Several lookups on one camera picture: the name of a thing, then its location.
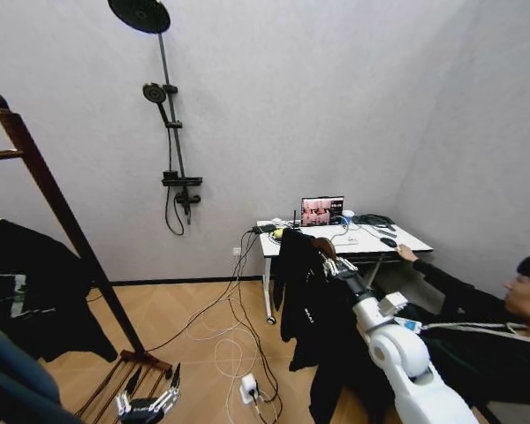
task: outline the wooden floor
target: wooden floor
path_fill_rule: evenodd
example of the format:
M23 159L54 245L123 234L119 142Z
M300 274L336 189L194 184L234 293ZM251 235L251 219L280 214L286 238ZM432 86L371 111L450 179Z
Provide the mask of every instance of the wooden floor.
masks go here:
M189 316L216 299L225 287L226 284L208 283L143 285L118 287L116 290L143 344L146 348L151 348L174 336L185 326ZM244 282L241 284L241 291L249 318L261 338L263 351L279 381L279 391L284 403L279 422L312 423L308 405L315 368L306 368L295 373L288 370L294 342L286 344L281 340L279 324L266 323L261 283ZM89 298L97 297L97 290L93 290ZM104 300L98 299L89 305L116 349L118 351L130 349ZM236 314L241 316L239 305L235 302L233 305ZM205 313L204 322L199 319L191 326L189 334L183 333L170 344L153 352L157 358L172 363L173 366L181 363L182 397L166 419L168 422L189 424L260 422L254 408L243 405L240 400L239 379L235 379L232 384L232 379L221 374L217 369L220 367L224 373L230 375L244 375L251 371L260 389L269 396L273 394L273 390L265 380L260 358L253 361L255 355L253 339L241 330L241 326L222 335L212 331L212 329L230 328L235 322L228 302L217 303ZM196 338L208 338L208 340L197 341ZM64 407L76 412L110 371L112 365L93 353L68 352L55 361L45 364L45 367L59 385ZM109 384L103 397L97 398L93 404L92 412L82 417L85 422L93 422L92 415L99 412L106 398L116 389L114 385L121 379L121 375L114 375L113 382ZM148 394L148 386L153 385L155 379L155 373L146 376L138 391L140 396ZM168 387L167 384L163 380L155 394L161 393L163 387ZM226 408L226 398L229 393L229 407ZM273 422L275 419L270 404L262 405L261 413L266 422ZM110 404L97 422L111 424L115 419L116 407ZM367 416L361 403L352 393L344 391L332 423L367 423Z

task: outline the white desk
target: white desk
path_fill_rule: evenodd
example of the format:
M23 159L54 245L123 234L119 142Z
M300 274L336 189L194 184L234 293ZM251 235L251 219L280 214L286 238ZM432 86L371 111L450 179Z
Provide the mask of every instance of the white desk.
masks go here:
M265 225L272 223L271 221L257 221L257 225ZM432 252L434 249L426 243L418 240L412 234L406 232L398 225L392 226L397 235L393 238L397 245L403 244L409 246L415 253ZM303 227L301 228L304 234L315 237L325 237L331 239L334 234L341 234L345 231L342 225L325 225L319 227ZM343 236L335 237L332 240L336 253L344 257L352 257L353 262L358 263L372 263L374 266L367 277L367 284L370 285L375 278L375 274L379 270L379 266L383 262L393 262L398 260L398 254L393 247L389 247L379 240L379 238L387 238L381 234L377 229L371 225L356 225L351 224L350 230ZM271 277L271 259L279 255L281 246L269 238L268 234L261 234L259 236L261 242L261 249L265 257L265 269L263 272L263 294L265 296L265 309L267 312L267 322L274 324L275 317L271 312L271 301L269 294L269 283Z

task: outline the power adapter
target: power adapter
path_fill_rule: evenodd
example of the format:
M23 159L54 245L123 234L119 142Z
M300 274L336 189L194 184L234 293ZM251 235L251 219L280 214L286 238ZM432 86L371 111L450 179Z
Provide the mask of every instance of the power adapter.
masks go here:
M257 389L257 381L252 373L241 377L241 384L239 385L239 394L244 404L251 404L257 398L259 390Z
M276 226L273 225L272 223L268 223L267 225L262 225L262 226L255 225L252 228L252 231L255 234L262 234L264 232L273 232L274 230L276 230Z

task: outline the man's hand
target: man's hand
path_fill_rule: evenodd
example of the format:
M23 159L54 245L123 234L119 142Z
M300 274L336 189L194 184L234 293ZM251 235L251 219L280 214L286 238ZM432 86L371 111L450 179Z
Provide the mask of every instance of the man's hand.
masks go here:
M419 259L419 257L414 254L413 250L405 245L398 245L397 253L405 261L414 262Z

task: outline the gray wall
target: gray wall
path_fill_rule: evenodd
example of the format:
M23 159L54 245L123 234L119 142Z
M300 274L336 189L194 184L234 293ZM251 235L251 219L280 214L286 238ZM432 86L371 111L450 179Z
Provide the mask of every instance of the gray wall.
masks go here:
M530 1L479 2L395 215L497 295L530 254Z
M205 178L184 238L163 221L165 132L141 94L163 79L156 38L105 1L0 1L0 92L114 280L227 276L242 231L291 216L302 196L341 193L348 208L391 213L430 117L438 129L432 111L479 4L166 3L185 166ZM416 171L409 179L419 184ZM417 216L409 192L405 216ZM64 239L20 163L0 163L0 216ZM426 222L409 220L444 252L462 250Z

